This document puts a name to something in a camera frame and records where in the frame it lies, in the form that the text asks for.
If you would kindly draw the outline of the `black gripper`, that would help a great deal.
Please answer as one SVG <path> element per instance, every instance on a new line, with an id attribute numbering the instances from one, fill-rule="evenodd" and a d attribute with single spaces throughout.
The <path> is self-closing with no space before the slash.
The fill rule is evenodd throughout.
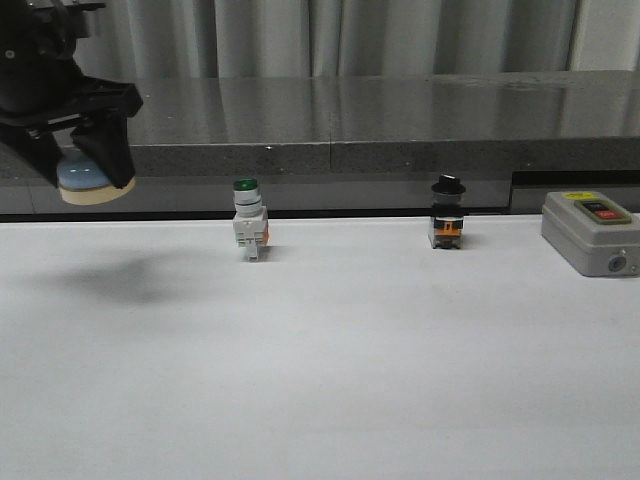
<path id="1" fill-rule="evenodd" d="M 135 176 L 127 118 L 143 101 L 135 85 L 85 75 L 74 60 L 77 41 L 87 38 L 85 14 L 103 1 L 3 1 L 1 3 L 1 145 L 58 187 L 62 150 L 46 133 L 22 129 L 62 128 L 110 183 L 123 189 Z"/>

